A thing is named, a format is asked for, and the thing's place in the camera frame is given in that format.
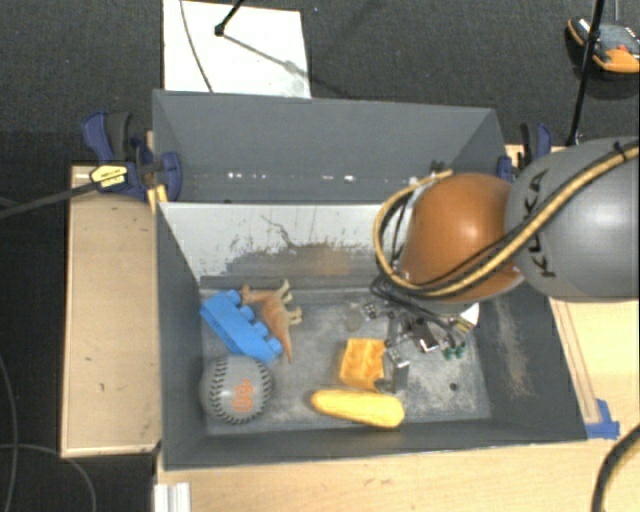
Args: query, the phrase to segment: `blue clamp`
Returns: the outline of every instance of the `blue clamp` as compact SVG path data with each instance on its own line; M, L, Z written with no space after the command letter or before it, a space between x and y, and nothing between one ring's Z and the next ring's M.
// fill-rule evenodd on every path
M282 354L282 345L269 336L266 325L254 322L253 310L241 303L240 294L235 290L218 292L202 304L200 315L232 354L270 363Z
M551 153L551 131L542 123L520 125L524 145L521 168L528 166L534 160Z
M154 162L153 153L140 137L128 137L128 112L106 113L99 110L82 121L85 144L96 154L101 165L118 163L126 168L126 175L116 184L96 183L100 192L123 194L146 201L147 191L154 185L164 184L167 198L175 201L182 186L182 169L175 152L163 153L160 162ZM153 185L143 180L153 174Z
M516 179L513 174L513 165L511 157L501 156L498 158L498 165L496 166L496 176L507 183L513 183Z
M620 437L620 422L611 419L607 402L596 398L596 403L598 404L602 420L600 423L584 426L587 430L587 437L589 439L618 439Z

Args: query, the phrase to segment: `gray bin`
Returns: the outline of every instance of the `gray bin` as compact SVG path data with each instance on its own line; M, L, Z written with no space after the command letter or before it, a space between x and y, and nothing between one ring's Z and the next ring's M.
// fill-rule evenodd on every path
M433 162L493 172L504 146L492 111L156 92L154 134L185 174L181 202L162 204L157 222L168 470L585 439L548 301L527 285L481 304L461 360L415 355L398 429L309 404L313 390L340 387L349 336L385 335L381 322L352 333L343 321L369 299L379 202ZM241 426L206 417L200 376L225 349L200 318L202 300L284 277L305 320L291 329L293 363L271 366L267 410Z

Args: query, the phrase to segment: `orange sphere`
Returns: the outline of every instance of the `orange sphere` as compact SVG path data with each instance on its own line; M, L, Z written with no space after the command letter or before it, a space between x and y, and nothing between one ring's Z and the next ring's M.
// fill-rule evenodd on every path
M447 284L461 277L486 253L447 276L505 234L504 215L511 185L486 174L459 174L425 190L413 208L400 259L412 284ZM472 302L505 291L521 280L511 264L444 302Z

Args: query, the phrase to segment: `white paper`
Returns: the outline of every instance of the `white paper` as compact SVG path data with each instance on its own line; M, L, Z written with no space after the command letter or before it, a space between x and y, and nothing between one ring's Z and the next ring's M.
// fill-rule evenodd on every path
M225 35L214 28L231 5L185 1L191 39L216 93L310 98L302 19L297 11L240 7ZM164 87L207 92L189 46L179 0L164 0Z

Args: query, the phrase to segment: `yellow striped cable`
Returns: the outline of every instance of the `yellow striped cable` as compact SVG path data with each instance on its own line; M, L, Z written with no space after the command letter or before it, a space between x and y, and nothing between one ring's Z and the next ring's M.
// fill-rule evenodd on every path
M376 253L376 257L380 262L380 265L384 271L384 273L391 278L391 280L401 286L402 288L406 288L409 290L422 291L421 295L425 298L438 298L442 296L452 295L456 292L459 292L469 286L472 286L477 281L486 277L490 272L493 272L496 268L498 268L501 264L511 258L518 250L520 250L539 229L541 229L553 215L567 202L569 201L581 188L588 185L591 181L599 178L600 176L606 174L611 171L618 165L624 163L626 160L631 158L635 158L638 156L638 145L632 146L624 151L621 151L618 154L613 155L608 158L604 162L593 165L588 168L584 172L580 173L578 176L573 178L566 187L546 206L544 206L540 212L530 221L525 229L522 230L513 240L511 240L507 245L505 245L499 252L495 254L489 261L487 261L483 266L474 272L470 273L468 276L465 276L459 281L448 285L442 286L437 289L425 290L424 286L416 285L410 283L406 279L403 279L401 276L396 274L389 263L386 261L384 256L384 252L382 251L382 244L380 241L379 230L380 224L382 221L382 217L384 214L389 211L390 208L393 207L396 201L405 195L413 192L417 186L411 188L407 187L400 192L391 196L385 203L383 204L378 216L376 216L374 222L374 250ZM427 183L432 181L433 177L429 177Z

